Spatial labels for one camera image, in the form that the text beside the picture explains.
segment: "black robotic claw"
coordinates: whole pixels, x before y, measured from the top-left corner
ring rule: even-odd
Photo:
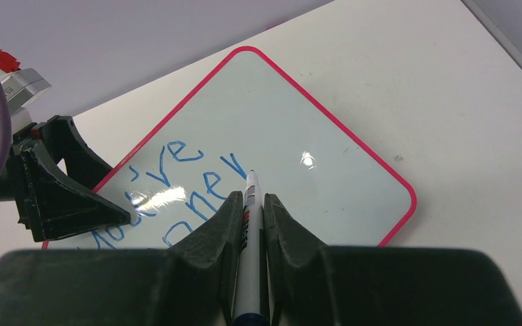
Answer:
[[[0,260],[0,325],[230,325],[243,197],[169,250],[18,251]],[[264,222],[271,325],[522,325],[481,253],[329,247],[276,195]]]
[[[67,174],[57,166],[61,160]],[[85,144],[73,118],[55,116],[13,136],[0,202],[15,200],[19,223],[36,242],[125,224],[131,215],[92,191],[110,170]]]

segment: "red frame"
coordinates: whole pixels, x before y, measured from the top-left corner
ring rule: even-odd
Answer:
[[[369,156],[371,156],[375,161],[377,161],[377,163],[379,163],[379,165],[381,165],[387,172],[389,172],[389,174],[391,176],[393,176],[397,181],[399,181],[399,183],[401,183],[406,189],[407,191],[409,192],[409,195],[411,197],[411,206],[409,207],[409,210],[407,211],[407,213],[405,213],[405,215],[399,220],[399,222],[397,222],[397,224],[389,231],[389,233],[387,233],[387,235],[385,235],[385,237],[383,237],[383,239],[381,240],[381,242],[378,244],[380,247],[383,247],[385,246],[394,236],[395,234],[403,227],[403,225],[409,220],[409,218],[413,215],[413,213],[415,212],[415,208],[417,207],[417,196],[415,195],[415,190],[413,189],[413,187],[411,187],[411,185],[405,181],[405,179],[403,179],[403,177],[401,177],[392,167],[389,166],[389,164],[385,163],[385,161],[383,161],[379,155],[377,155],[371,148],[369,148],[369,146],[367,146],[361,139],[359,139],[354,133],[352,133],[352,131],[350,131],[350,129],[348,129],[348,127],[346,127],[344,124],[341,123],[341,121],[339,121],[339,119],[337,119],[331,112],[329,112],[323,105],[321,105],[321,103],[319,103],[314,97],[312,97],[303,87],[301,87],[301,85],[297,84],[296,81],[293,80],[293,78],[291,78],[291,76],[289,76],[285,71],[283,71],[283,69],[279,68],[277,66],[277,64],[275,64],[275,62],[273,62],[269,57],[267,57],[267,55],[265,55],[265,53],[261,52],[261,50],[259,50],[258,48],[254,48],[252,46],[241,46],[239,48],[236,48],[235,50],[231,51],[231,53],[229,53],[229,55],[227,55],[227,57],[225,57],[225,59],[223,59],[215,68],[213,68],[213,70],[211,70],[210,73],[207,74],[207,76],[205,76],[205,78],[199,82],[199,84],[197,84],[197,86],[195,86],[195,88],[193,88],[191,90],[191,92],[189,92],[189,94],[187,94],[187,96],[185,96],[183,98],[183,100],[181,100],[181,102],[179,102],[179,104],[177,104],[175,106],[175,108],[173,108],[173,110],[171,110],[171,112],[169,112],[169,114],[167,114],[165,116],[165,118],[163,118],[163,120],[161,120],[157,126],[155,126],[155,128],[153,128],[148,134],[147,136],[145,136],[140,142],[139,144],[137,144],[137,146],[135,146],[131,152],[129,152],[129,154],[127,154],[122,160],[121,162],[119,162],[115,168],[113,170],[111,170],[111,172],[109,172],[109,174],[107,174],[105,176],[105,178],[103,178],[103,180],[101,180],[101,182],[95,187],[93,188],[93,191],[94,192],[97,192],[99,189],[101,189],[123,166],[125,166],[125,164],[177,113],[179,112],[180,109],[182,109],[185,104],[209,81],[211,80],[211,78],[213,78],[213,76],[218,73],[226,64],[227,62],[229,62],[234,56],[236,56],[238,53],[240,52],[245,52],[245,51],[249,51],[249,52],[253,52],[255,54],[257,54],[261,59],[263,59],[265,62],[267,62],[267,64],[269,66],[271,66],[271,68],[273,68],[278,74],[280,74],[285,80],[287,80],[287,82],[289,82],[289,84],[291,84],[291,86],[293,86],[295,89],[297,89],[297,91],[299,91],[299,93],[301,93],[303,96],[305,96],[305,98],[307,98],[309,100],[309,102],[311,102],[313,105],[315,105],[326,117],[329,118],[329,120],[331,120],[336,126],[338,126],[347,136],[349,136],[349,138],[353,139],[353,141],[355,141],[357,143],[357,145],[359,145],[367,154],[369,154]],[[47,249],[47,246],[48,246],[48,241],[45,241],[43,242],[43,249]]]

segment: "white marker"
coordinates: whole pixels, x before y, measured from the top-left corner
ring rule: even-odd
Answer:
[[[233,326],[269,326],[267,256],[263,230],[263,197],[255,171],[247,175],[243,204],[243,239],[237,270]]]

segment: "whiteboard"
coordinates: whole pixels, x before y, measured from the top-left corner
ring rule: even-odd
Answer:
[[[43,247],[168,248],[243,191],[251,169],[329,245],[384,245],[415,210],[401,176],[265,54],[241,47],[95,188],[131,223]]]

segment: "white surface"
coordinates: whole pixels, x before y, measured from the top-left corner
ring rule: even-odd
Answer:
[[[130,225],[49,248],[168,248],[242,190],[251,169],[325,243],[375,246],[391,232],[412,205],[405,186],[255,49],[239,51],[98,191],[131,213]],[[142,107],[172,109],[157,96]]]
[[[461,2],[337,0],[246,43],[411,182],[417,212],[393,245],[483,251],[522,306],[522,71]],[[75,121],[116,164],[162,117],[140,110],[148,98],[172,107],[228,52]],[[0,255],[30,243],[10,207]]]

